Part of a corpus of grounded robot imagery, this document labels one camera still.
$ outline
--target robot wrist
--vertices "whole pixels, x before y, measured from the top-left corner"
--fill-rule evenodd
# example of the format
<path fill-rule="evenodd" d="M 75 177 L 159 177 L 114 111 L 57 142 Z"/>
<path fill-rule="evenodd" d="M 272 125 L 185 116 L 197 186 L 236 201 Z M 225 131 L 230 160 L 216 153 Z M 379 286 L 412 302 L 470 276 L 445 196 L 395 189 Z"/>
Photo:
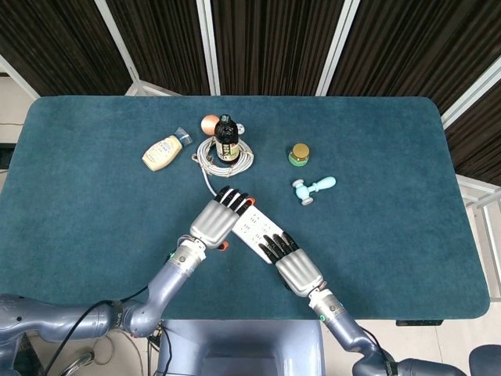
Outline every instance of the robot wrist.
<path fill-rule="evenodd" d="M 188 277 L 205 260 L 206 246 L 200 239 L 185 239 L 168 262 L 177 266 Z"/>

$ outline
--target clear plastic cap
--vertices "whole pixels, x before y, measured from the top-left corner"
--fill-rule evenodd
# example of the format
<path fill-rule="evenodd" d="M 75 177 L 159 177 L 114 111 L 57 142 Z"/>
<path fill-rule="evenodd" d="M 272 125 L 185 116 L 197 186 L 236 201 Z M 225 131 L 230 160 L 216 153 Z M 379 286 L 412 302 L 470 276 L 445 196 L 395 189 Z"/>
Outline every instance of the clear plastic cap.
<path fill-rule="evenodd" d="M 187 146 L 189 145 L 190 143 L 193 142 L 193 140 L 191 139 L 191 137 L 189 136 L 188 132 L 185 131 L 183 128 L 179 127 L 177 131 L 175 131 L 174 133 L 174 136 L 176 136 L 179 140 L 179 142 L 183 145 L 183 146 Z"/>

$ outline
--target metal frame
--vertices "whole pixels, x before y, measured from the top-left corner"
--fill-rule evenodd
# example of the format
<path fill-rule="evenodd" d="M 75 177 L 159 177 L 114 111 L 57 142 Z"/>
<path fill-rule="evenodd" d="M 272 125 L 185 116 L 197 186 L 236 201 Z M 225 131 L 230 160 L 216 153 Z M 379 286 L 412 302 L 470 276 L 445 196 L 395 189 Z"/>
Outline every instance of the metal frame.
<path fill-rule="evenodd" d="M 501 187 L 461 175 L 456 178 L 465 207 L 473 213 L 471 227 L 478 236 L 477 246 L 491 302 L 501 302 L 501 296 L 493 296 L 501 295 Z M 498 223 L 492 222 L 493 216 L 498 218 Z"/>
<path fill-rule="evenodd" d="M 33 99 L 38 99 L 40 96 L 38 93 L 28 84 L 24 78 L 21 77 L 17 70 L 14 69 L 12 65 L 9 64 L 5 58 L 0 55 L 0 65 L 4 68 L 5 72 L 17 83 L 28 95 Z"/>
<path fill-rule="evenodd" d="M 158 85 L 151 84 L 149 82 L 139 80 L 141 85 L 141 89 L 144 91 L 144 95 L 146 96 L 182 96 L 177 92 L 172 92 L 171 90 L 167 90 Z M 124 94 L 125 96 L 138 96 L 138 88 L 135 83 L 128 88 L 127 92 Z"/>
<path fill-rule="evenodd" d="M 221 95 L 218 71 L 218 55 L 216 51 L 214 24 L 212 21 L 211 0 L 196 0 L 200 33 L 204 45 L 205 67 L 212 96 Z"/>
<path fill-rule="evenodd" d="M 132 61 L 130 53 L 128 53 L 127 46 L 125 45 L 124 39 L 122 38 L 120 31 L 118 30 L 117 23 L 111 14 L 110 7 L 106 0 L 94 0 L 96 6 L 101 13 L 108 31 L 113 38 L 115 45 L 122 56 L 125 66 L 127 67 L 128 73 L 131 75 L 132 82 L 136 85 L 137 94 L 144 96 L 144 90 L 142 89 L 141 81 L 139 80 L 139 73 L 135 68 L 134 62 Z"/>
<path fill-rule="evenodd" d="M 359 8 L 359 3 L 360 0 L 344 0 L 339 20 L 337 20 L 336 30 L 332 42 L 330 43 L 326 63 L 323 66 L 322 75 L 320 76 L 319 86 L 316 89 L 316 96 L 325 96 L 329 90 L 330 83 L 337 68 L 337 63 L 339 63 L 344 44 L 346 43 L 355 14 Z"/>
<path fill-rule="evenodd" d="M 466 110 L 477 102 L 501 79 L 501 56 L 473 83 L 472 86 L 442 115 L 442 124 L 447 129 Z"/>

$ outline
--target power strip socket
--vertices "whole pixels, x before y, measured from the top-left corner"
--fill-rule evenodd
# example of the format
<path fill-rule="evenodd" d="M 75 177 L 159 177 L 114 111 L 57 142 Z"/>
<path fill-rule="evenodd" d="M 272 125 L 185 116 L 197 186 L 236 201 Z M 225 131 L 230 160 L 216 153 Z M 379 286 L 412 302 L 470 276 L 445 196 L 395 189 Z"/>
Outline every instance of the power strip socket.
<path fill-rule="evenodd" d="M 253 205 L 250 206 L 236 221 L 232 231 L 263 260 L 268 264 L 272 263 L 263 250 L 259 248 L 259 244 L 266 244 L 264 235 L 269 237 L 274 234 L 282 236 L 283 230 L 259 209 Z"/>

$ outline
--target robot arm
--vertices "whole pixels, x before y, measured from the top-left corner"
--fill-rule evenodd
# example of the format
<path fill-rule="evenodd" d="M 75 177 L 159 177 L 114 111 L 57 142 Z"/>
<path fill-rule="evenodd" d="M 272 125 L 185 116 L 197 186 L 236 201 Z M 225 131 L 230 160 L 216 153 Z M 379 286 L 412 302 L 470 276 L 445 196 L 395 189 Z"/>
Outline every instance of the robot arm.
<path fill-rule="evenodd" d="M 122 299 L 103 301 L 75 328 L 71 339 L 104 336 L 121 327 L 136 337 L 153 333 L 165 307 L 199 264 L 205 250 L 218 248 L 250 203 L 246 193 L 223 188 L 196 217 L 189 235 L 181 238 L 175 253 L 148 284 L 146 303 Z M 85 305 L 50 305 L 17 295 L 0 295 L 0 375 L 13 370 L 19 340 L 26 331 L 37 331 L 47 342 L 61 342 L 88 310 Z"/>
<path fill-rule="evenodd" d="M 286 285 L 296 295 L 306 298 L 319 319 L 341 344 L 344 350 L 361 353 L 363 358 L 353 366 L 354 376 L 466 376 L 453 366 L 424 360 L 407 359 L 395 363 L 388 359 L 348 311 L 326 288 L 322 274 L 287 233 L 264 236 L 260 244 L 279 271 Z"/>

